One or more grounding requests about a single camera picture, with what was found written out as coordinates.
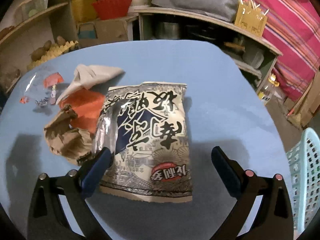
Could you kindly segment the orange cloth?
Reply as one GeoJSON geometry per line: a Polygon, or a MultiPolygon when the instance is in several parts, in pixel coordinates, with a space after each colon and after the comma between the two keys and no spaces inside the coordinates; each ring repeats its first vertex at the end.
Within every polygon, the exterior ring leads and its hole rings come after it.
{"type": "Polygon", "coordinates": [[[103,94],[82,88],[63,99],[59,107],[62,109],[66,104],[71,105],[78,115],[71,125],[94,134],[104,100],[103,94]]]}

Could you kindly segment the white blue snack bag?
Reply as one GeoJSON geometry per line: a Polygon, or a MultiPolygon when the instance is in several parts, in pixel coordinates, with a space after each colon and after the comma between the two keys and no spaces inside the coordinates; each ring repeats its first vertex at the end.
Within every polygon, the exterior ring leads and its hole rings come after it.
{"type": "Polygon", "coordinates": [[[93,153],[112,154],[100,191],[131,200],[185,203],[193,198],[183,83],[110,87],[93,153]]]}

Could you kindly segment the clear red plastic wrapper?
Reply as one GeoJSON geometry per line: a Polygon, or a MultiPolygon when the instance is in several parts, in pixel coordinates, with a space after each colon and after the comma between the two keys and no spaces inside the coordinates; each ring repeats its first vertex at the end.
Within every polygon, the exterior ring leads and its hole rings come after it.
{"type": "Polygon", "coordinates": [[[63,83],[64,78],[60,73],[42,74],[36,72],[24,89],[20,103],[34,102],[37,107],[55,105],[57,101],[58,84],[63,83]]]}

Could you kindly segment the grey white cloth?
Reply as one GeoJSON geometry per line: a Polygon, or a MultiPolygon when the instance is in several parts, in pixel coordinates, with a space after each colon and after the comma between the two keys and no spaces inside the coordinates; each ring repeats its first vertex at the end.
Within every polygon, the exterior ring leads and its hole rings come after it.
{"type": "Polygon", "coordinates": [[[124,71],[119,67],[79,64],[74,71],[73,80],[57,98],[56,104],[58,105],[63,99],[82,88],[89,90],[93,86],[105,83],[123,73],[124,71]]]}

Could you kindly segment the light blue plastic basket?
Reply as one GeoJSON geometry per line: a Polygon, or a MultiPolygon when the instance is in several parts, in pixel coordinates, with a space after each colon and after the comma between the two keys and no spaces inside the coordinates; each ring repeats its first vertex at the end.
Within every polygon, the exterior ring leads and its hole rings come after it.
{"type": "Polygon", "coordinates": [[[293,190],[294,235],[300,236],[319,210],[319,136],[312,128],[286,152],[293,190]]]}

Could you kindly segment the blue table cloth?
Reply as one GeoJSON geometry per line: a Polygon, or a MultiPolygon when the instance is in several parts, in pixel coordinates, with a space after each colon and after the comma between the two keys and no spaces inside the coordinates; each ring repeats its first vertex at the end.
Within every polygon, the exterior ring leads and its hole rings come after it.
{"type": "MultiPolygon", "coordinates": [[[[292,188],[283,143],[266,107],[233,60],[207,42],[152,40],[118,42],[79,49],[52,59],[43,69],[66,82],[77,65],[103,65],[125,72],[111,86],[145,81],[185,83],[190,141],[191,202],[148,203],[96,192],[88,199],[94,215],[113,239],[209,239],[232,207],[232,198],[211,162],[220,146],[244,169],[263,177],[279,173],[292,188]]],[[[57,107],[36,111],[20,103],[34,72],[25,74],[1,114],[1,204],[21,233],[38,176],[63,176],[73,168],[50,152],[44,126],[57,107]]]]}

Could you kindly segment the plastic oil bottle on floor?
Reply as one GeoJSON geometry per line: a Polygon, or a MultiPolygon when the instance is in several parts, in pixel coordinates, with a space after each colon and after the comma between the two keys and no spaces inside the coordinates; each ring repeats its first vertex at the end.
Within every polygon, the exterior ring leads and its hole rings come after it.
{"type": "Polygon", "coordinates": [[[265,106],[274,95],[274,91],[277,87],[279,87],[279,82],[276,80],[276,75],[271,74],[258,93],[258,98],[263,102],[265,106]]]}

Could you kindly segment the yellow egg tray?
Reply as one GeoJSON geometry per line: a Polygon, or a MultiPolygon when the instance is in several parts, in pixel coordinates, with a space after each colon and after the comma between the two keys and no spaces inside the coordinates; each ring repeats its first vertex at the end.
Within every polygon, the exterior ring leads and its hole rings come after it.
{"type": "Polygon", "coordinates": [[[66,42],[64,45],[58,45],[57,43],[51,43],[50,47],[40,47],[31,53],[31,63],[27,65],[27,71],[34,69],[35,67],[54,59],[68,52],[75,51],[79,48],[78,41],[66,42]]]}

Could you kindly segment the cardboard box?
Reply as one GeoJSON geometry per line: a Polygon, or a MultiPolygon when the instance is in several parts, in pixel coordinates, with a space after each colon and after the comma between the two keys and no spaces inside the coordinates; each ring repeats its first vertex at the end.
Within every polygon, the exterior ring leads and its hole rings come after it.
{"type": "Polygon", "coordinates": [[[139,38],[138,14],[110,20],[96,19],[91,22],[79,23],[77,35],[80,48],[100,44],[133,41],[139,38]]]}

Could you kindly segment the striped pink curtain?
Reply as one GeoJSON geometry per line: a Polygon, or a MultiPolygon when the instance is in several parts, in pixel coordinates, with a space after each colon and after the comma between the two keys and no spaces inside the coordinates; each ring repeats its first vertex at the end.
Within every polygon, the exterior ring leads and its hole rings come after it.
{"type": "Polygon", "coordinates": [[[309,0],[254,0],[266,12],[263,38],[282,56],[274,67],[283,92],[298,100],[319,68],[319,15],[309,0]]]}

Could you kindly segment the yellow utensil holder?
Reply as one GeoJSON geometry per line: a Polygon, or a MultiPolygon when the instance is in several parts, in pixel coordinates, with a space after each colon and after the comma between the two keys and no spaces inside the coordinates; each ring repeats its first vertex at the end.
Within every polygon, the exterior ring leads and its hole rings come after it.
{"type": "Polygon", "coordinates": [[[234,25],[262,37],[269,9],[263,11],[254,0],[239,0],[234,25]]]}

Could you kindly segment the wooden shelf unit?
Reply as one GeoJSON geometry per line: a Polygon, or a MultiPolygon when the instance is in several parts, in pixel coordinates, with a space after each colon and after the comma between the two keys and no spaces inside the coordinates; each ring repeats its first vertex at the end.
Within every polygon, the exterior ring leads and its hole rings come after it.
{"type": "Polygon", "coordinates": [[[25,1],[14,0],[1,20],[1,91],[5,94],[28,71],[33,51],[58,36],[78,39],[71,0],[47,0],[44,11],[16,24],[14,14],[25,1]]]}

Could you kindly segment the clear plastic container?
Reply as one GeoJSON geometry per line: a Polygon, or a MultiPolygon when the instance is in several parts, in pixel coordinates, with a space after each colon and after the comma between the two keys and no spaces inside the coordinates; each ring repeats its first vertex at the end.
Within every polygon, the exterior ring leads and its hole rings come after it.
{"type": "Polygon", "coordinates": [[[19,25],[34,15],[47,9],[45,0],[25,0],[15,10],[14,22],[19,25]]]}

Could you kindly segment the red plastic bowl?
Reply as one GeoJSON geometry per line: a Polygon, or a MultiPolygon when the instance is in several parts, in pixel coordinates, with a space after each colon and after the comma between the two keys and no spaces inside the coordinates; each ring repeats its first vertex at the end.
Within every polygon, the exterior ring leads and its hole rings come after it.
{"type": "Polygon", "coordinates": [[[125,17],[132,0],[98,0],[92,3],[98,18],[102,21],[125,17]]]}

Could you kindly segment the yellow oil bottle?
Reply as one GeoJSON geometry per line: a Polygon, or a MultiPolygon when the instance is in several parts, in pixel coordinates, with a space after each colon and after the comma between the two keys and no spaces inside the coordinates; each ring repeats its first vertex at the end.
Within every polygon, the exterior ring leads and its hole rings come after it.
{"type": "Polygon", "coordinates": [[[71,0],[73,17],[76,23],[88,22],[97,18],[92,3],[96,0],[71,0]]]}

